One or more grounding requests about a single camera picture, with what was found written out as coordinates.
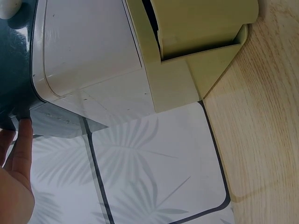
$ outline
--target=leaf pattern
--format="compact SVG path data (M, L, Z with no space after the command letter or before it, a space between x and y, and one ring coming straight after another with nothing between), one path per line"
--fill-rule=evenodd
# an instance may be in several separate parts
M32 186L35 197L35 207L28 224L52 224L61 223L62 214L60 207L54 201L54 195L40 192Z
M114 220L117 220L120 224L168 224L173 222L169 215L173 217L173 215L184 214L188 211L161 207L189 178L175 188L159 204L157 204L157 184L154 180L149 178L152 189L149 189L141 179L137 183L130 182L129 187L121 192L121 196L115 197L117 206L109 205ZM105 223L101 213L93 212L93 214L100 223Z
M128 181L136 182L140 178L140 166L149 169L139 152L176 158L142 150L142 146L156 136L158 124L156 119L151 131L149 121L143 125L139 119L134 127L131 123L126 123L93 133L95 153L105 183L112 187L121 175L125 175L126 185ZM93 180L82 136L71 140L42 137L34 142L33 150L40 155L34 160L33 167L33 172L40 181L47 179L50 184L55 180L57 186L64 186L74 182L79 185L86 184Z

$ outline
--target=black tile grout line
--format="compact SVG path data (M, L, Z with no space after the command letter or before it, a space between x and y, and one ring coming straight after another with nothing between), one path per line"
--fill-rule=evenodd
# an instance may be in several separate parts
M103 203L104 203L104 206L105 206L105 209L106 209L106 212L107 212L107 216L108 216L110 224L115 224L115 222L113 220L113 216L111 214L110 206L109 206L107 196L106 196L106 193L105 193L105 189L104 189L104 183L103 183L103 180L102 180L101 175L100 175L100 169L99 169L99 166L98 166L98 162L97 162L94 147L93 147L93 133L89 129L89 125L88 125L88 122L87 122L86 118L83 118L83 123L84 123L85 131L86 131L86 134L87 134L87 137L88 137L88 143L89 143L91 156L92 156L92 159L93 159L93 165L94 165L94 168L95 168L95 173L96 173L96 177L97 177L97 180L98 180L98 183L99 183L100 192L101 192Z
M226 192L226 197L225 197L223 203L221 205L219 205L218 207L216 207L216 208L208 209L208 210L203 211L201 213L195 214L195 215L187 217L187 218L183 218L181 220L178 220L178 221L175 221L175 222L172 222L172 223L169 223L169 224L182 224L182 223L197 219L199 217L211 214L213 212L223 210L230 203L228 184L227 184L227 181L226 181L226 178L225 178L224 169L223 169L223 165L222 165L221 158L220 158L220 153L219 153L219 150L218 150L218 147L217 147L217 144L216 144L216 140L215 140L215 137L214 137L214 134L213 134L213 131L212 131L212 127L211 127L209 118L207 116L207 112L206 112L206 109L205 109L205 106L204 106L203 102L199 101L198 103L202 106L202 108L204 110L204 113L205 113L206 121L207 121L209 130L210 130L210 134L211 134L213 144L214 144L214 147L215 147L218 163L219 163L219 166L220 166L220 171L221 171L221 175L222 175L222 179L223 179L223 184L224 184L224 188L225 188L225 192ZM99 167L98 167L98 163L97 163L97 160L96 160L96 157L95 157L95 152L94 152L94 147L93 147L93 140L92 140L92 133L89 130L89 126L88 126L88 123L87 123L85 118L83 118L83 122L84 122L84 125L85 125L85 129L86 129L86 133L87 133L87 137L88 137L88 142L89 142L90 150L91 150L92 157L93 157L93 163L94 163L94 166L95 166L95 172L96 172L98 182L99 182L99 186L100 186L100 191L101 191L103 201L104 201L104 205L105 205L105 208L106 208L106 211L107 211L107 216L109 218L110 224L115 224L115 222L113 220L111 210L110 210L110 207L109 207L107 196L105 194L104 184L103 184L102 178L100 176L100 170L99 170Z
M178 221L175 221L175 222L172 222L172 223L169 223L169 224L182 224L182 223L194 220L196 218L205 216L207 214L223 210L230 203L230 196L229 196L229 191L228 191L228 183L227 183L226 178L225 178L224 169L223 169L221 158L220 158L220 153L219 153L219 150L218 150L218 147L217 147L217 144L216 144L216 140L215 140L215 137L214 137L214 134L213 134L213 131L212 131L212 127L211 127L209 118L207 116L207 112L206 112L206 109L205 109L203 101L199 101L198 103L202 106L202 108L204 110L204 113L205 113L205 116L206 116L206 121L207 121L207 124L209 126L209 130L210 130L210 133L211 133L211 136L212 136L212 140L213 140L213 143L214 143L215 151L216 151L216 154L217 154L217 159L218 159L219 166L220 166L221 175L222 175L222 178L223 178L223 183L224 183L224 188L225 188L225 192L226 192L226 197L225 197L223 203L221 205L219 205L218 207L216 207L216 208L208 209L208 210L203 211L201 213L198 213L196 215L193 215L193 216L190 216L190 217L187 217L187 218L183 218L181 220L178 220Z

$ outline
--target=wood grain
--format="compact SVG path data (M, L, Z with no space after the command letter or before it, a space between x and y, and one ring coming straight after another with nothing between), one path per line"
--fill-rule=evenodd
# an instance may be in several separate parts
M237 224L299 224L299 0L261 0L204 100Z

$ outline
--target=white plastic casing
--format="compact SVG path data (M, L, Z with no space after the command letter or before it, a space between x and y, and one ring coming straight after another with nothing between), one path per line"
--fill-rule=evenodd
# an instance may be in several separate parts
M155 112L122 0L39 0L32 74L46 101L107 126Z

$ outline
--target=beige plastic housing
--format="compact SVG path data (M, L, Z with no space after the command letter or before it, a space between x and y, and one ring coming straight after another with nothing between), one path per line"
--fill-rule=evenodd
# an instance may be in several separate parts
M257 0L151 0L158 41L142 0L126 0L156 112L203 99L248 36Z

